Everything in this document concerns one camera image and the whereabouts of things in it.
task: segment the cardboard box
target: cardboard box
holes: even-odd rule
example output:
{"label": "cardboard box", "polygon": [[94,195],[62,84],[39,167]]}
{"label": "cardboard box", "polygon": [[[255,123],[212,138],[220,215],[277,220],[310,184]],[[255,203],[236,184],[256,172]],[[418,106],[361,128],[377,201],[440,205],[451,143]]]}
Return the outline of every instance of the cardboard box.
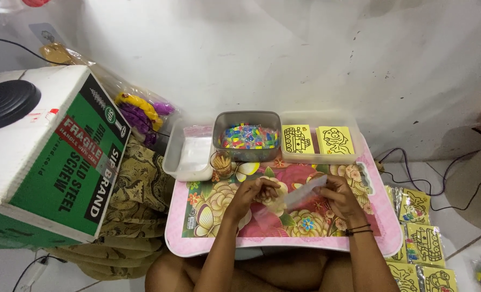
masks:
{"label": "cardboard box", "polygon": [[0,129],[0,248],[92,242],[131,128],[86,66],[0,73],[18,78],[41,100]]}

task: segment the hand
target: hand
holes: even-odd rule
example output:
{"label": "hand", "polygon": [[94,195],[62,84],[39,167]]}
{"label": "hand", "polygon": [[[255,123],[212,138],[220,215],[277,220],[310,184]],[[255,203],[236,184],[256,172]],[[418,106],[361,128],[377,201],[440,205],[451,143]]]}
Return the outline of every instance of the hand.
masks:
{"label": "hand", "polygon": [[238,224],[248,213],[249,206],[255,196],[277,197],[275,189],[279,188],[280,185],[278,183],[265,178],[245,180],[237,189],[228,208],[226,208],[224,218],[231,219],[233,224]]}
{"label": "hand", "polygon": [[367,224],[365,212],[361,209],[358,200],[352,193],[344,177],[327,175],[325,187],[313,189],[319,195],[329,199],[332,211],[340,218],[345,219],[349,227],[358,227]]}

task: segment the black bracelet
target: black bracelet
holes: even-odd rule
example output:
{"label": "black bracelet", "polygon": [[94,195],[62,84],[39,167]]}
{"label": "black bracelet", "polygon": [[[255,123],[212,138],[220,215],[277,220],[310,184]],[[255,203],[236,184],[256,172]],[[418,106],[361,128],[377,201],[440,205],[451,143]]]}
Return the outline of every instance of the black bracelet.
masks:
{"label": "black bracelet", "polygon": [[374,230],[361,230],[361,231],[349,231],[349,230],[345,230],[345,235],[346,235],[346,236],[353,236],[355,233],[361,233],[361,232],[372,232],[372,233],[374,233]]}
{"label": "black bracelet", "polygon": [[367,225],[363,225],[363,226],[360,226],[360,227],[350,228],[350,229],[347,229],[347,231],[354,230],[354,229],[360,229],[360,228],[363,228],[363,227],[369,227],[370,225],[371,224],[367,224]]}

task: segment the person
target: person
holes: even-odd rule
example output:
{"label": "person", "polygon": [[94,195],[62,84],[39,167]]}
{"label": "person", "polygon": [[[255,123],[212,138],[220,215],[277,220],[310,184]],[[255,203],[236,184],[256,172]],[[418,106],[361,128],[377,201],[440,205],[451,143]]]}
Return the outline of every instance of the person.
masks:
{"label": "person", "polygon": [[279,185],[267,179],[244,181],[227,207],[206,257],[161,255],[147,271],[146,292],[399,292],[373,233],[343,177],[327,176],[314,191],[328,198],[332,210],[347,222],[350,254],[298,248],[285,253],[235,261],[237,225],[253,198],[276,196]]}

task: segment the floral tablecloth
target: floral tablecloth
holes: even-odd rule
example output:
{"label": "floral tablecloth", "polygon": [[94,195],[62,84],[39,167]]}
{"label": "floral tablecloth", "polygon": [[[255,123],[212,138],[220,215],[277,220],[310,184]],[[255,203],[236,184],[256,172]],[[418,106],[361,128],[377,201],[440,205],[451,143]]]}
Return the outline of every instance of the floral tablecloth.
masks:
{"label": "floral tablecloth", "polygon": [[[265,177],[280,184],[279,197],[309,180],[334,174],[344,176],[372,224],[385,256],[395,254],[402,233],[386,190],[365,144],[364,154],[349,165],[289,164],[279,155],[271,162],[233,162],[232,175],[206,182],[176,182],[168,213],[165,238],[169,249],[181,257],[210,251],[222,216],[240,183]],[[346,223],[331,210],[328,201],[313,196],[293,209],[279,199],[255,198],[239,224],[237,247],[298,246],[348,251]]]}

